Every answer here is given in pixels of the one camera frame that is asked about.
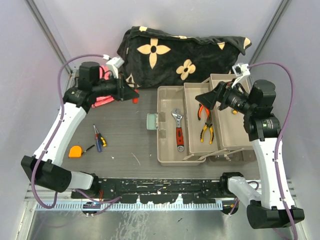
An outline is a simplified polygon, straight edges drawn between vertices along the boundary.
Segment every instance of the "toolbox compartment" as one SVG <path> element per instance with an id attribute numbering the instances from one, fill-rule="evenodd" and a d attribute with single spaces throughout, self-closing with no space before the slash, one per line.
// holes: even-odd
<path id="1" fill-rule="evenodd" d="M 196 96 L 210 91 L 209 83 L 185 83 L 184 84 L 184 101 L 186 108 L 186 122 L 188 131 L 189 152 L 195 156 L 203 156 L 219 150 L 217 138 L 214 136 L 212 144 L 210 141 L 210 132 L 207 129 L 204 133 L 203 142 L 200 141 L 200 134 L 207 121 L 205 109 L 201 112 L 201 120 L 198 119 L 199 102 Z M 212 123 L 214 124 L 214 112 L 212 114 Z"/>
<path id="2" fill-rule="evenodd" d="M 210 90 L 213 90 L 219 82 L 229 82 L 235 77 L 234 74 L 211 74 L 209 78 Z M 246 92 L 250 91 L 247 80 L 242 83 L 242 86 Z M 253 150 L 252 143 L 244 128 L 244 115 L 240 112 L 233 114 L 230 107 L 220 111 L 218 110 L 219 106 L 220 103 L 217 102 L 213 109 L 213 117 L 220 148 L 229 151 Z"/>
<path id="3" fill-rule="evenodd" d="M 176 142 L 176 120 L 172 110 L 178 108 L 181 120 L 184 151 L 179 152 Z M 182 86 L 160 86 L 157 90 L 157 158 L 163 166 L 197 166 L 206 159 L 190 155 L 184 91 Z"/>

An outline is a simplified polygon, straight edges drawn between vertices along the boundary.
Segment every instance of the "open toolbox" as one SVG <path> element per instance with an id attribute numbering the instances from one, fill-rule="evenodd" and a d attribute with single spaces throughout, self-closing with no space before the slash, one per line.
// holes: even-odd
<path id="1" fill-rule="evenodd" d="M 183 86 L 160 86 L 157 90 L 157 113 L 148 114 L 147 129 L 157 131 L 157 158 L 163 166 L 197 166 L 206 158 L 215 161 L 254 161 L 252 144 L 244 129 L 243 114 L 233 114 L 232 109 L 217 109 L 219 103 L 209 113 L 213 123 L 214 138 L 210 144 L 210 131 L 207 129 L 201 142 L 201 131 L 207 120 L 205 109 L 198 118 L 199 102 L 197 95 L 211 91 L 220 81 L 229 82 L 233 74 L 211 74 L 202 83 L 186 82 Z M 248 82 L 243 84 L 249 91 Z M 183 151 L 177 147 L 177 122 L 173 110 L 179 109 L 183 135 Z"/>

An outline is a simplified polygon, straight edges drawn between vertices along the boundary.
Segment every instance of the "pliers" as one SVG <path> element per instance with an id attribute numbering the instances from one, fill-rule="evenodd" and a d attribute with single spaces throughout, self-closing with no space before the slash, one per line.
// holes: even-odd
<path id="1" fill-rule="evenodd" d="M 209 109 L 206 108 L 205 106 L 203 106 L 201 103 L 199 103 L 199 110 L 198 110 L 198 120 L 199 120 L 199 121 L 201 120 L 201 112 L 202 112 L 203 109 L 205 110 L 207 117 L 208 117 L 209 114 L 210 114 Z"/>
<path id="2" fill-rule="evenodd" d="M 205 135 L 205 131 L 209 129 L 210 130 L 210 144 L 212 144 L 212 142 L 214 141 L 214 128 L 212 127 L 212 117 L 211 114 L 209 112 L 209 115 L 206 118 L 206 122 L 204 124 L 204 127 L 200 133 L 200 141 L 203 143 L 204 142 L 204 135 Z"/>

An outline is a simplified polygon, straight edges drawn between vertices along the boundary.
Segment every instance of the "toolbox latch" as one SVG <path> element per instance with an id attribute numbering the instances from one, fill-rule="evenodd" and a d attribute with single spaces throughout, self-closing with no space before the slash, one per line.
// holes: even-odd
<path id="1" fill-rule="evenodd" d="M 158 126 L 158 113 L 148 113 L 146 115 L 146 129 L 157 130 Z"/>

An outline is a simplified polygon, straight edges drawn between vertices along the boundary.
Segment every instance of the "blue screwdriver handle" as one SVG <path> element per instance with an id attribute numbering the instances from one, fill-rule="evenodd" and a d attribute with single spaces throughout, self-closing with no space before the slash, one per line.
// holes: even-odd
<path id="1" fill-rule="evenodd" d="M 100 143 L 99 138 L 97 136 L 95 137 L 95 145 L 96 145 L 96 149 L 98 150 L 98 153 L 101 153 L 102 146 L 101 146 L 101 143 Z"/>

